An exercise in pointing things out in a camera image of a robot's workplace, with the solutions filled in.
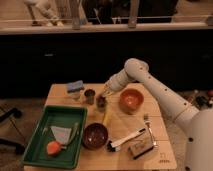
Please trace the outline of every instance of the wire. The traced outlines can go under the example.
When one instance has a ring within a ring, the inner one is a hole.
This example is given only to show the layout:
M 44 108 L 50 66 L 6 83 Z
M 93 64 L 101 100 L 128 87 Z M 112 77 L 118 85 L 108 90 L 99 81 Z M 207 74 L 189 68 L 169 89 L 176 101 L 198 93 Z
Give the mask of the wire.
M 0 106 L 0 110 L 4 113 L 6 113 L 6 111 Z M 27 144 L 26 138 L 24 137 L 24 135 L 22 134 L 22 132 L 18 129 L 18 127 L 16 126 L 16 124 L 14 123 L 14 121 L 11 119 L 11 117 L 8 117 L 10 122 L 12 123 L 13 127 L 15 128 L 15 130 L 18 132 L 18 134 L 20 135 L 20 137 L 22 137 L 22 139 L 24 140 L 24 144 Z

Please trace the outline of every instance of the fork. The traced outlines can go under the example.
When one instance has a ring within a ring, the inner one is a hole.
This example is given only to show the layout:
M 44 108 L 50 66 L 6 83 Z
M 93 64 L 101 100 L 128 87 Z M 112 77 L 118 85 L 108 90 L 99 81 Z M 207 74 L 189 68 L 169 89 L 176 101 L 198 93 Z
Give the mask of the fork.
M 148 114 L 144 114 L 143 116 L 143 119 L 144 119 L 144 123 L 146 124 L 146 126 L 148 127 L 148 130 L 149 130 L 149 134 L 151 136 L 151 140 L 152 140 L 152 143 L 155 147 L 157 147 L 157 141 L 155 140 L 155 137 L 153 135 L 153 132 L 152 132 L 152 129 L 150 127 L 150 120 L 149 120 L 149 115 Z

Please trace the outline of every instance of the plastic tray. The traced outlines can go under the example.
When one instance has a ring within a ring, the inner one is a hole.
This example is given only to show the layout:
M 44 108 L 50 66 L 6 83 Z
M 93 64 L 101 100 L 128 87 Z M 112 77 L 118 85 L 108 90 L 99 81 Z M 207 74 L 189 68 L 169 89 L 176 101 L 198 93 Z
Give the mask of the plastic tray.
M 43 116 L 37 124 L 32 138 L 24 152 L 22 163 L 30 166 L 53 167 L 62 169 L 74 169 L 77 166 L 83 129 L 87 115 L 86 108 L 46 106 Z M 62 150 L 57 156 L 47 155 L 47 144 L 55 140 L 50 126 L 72 127 L 79 122 L 79 134 L 66 150 Z

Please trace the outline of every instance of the cabinet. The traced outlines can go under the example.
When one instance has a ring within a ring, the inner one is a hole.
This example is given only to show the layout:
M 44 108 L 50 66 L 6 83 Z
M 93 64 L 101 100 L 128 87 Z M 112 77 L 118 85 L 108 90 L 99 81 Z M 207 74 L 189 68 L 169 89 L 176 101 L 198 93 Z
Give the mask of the cabinet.
M 212 30 L 0 35 L 0 96 L 46 96 L 52 83 L 79 79 L 103 83 L 131 57 L 174 90 L 210 89 L 212 40 Z

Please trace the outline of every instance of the brown bowl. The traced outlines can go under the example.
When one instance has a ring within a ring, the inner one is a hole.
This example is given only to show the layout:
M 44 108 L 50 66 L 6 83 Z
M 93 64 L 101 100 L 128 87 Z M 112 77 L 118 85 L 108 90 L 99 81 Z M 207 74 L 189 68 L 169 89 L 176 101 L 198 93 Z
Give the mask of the brown bowl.
M 144 101 L 144 96 L 134 88 L 125 89 L 119 99 L 119 105 L 125 112 L 137 110 Z
M 100 123 L 92 123 L 84 130 L 83 145 L 90 150 L 99 149 L 106 144 L 107 140 L 107 128 Z

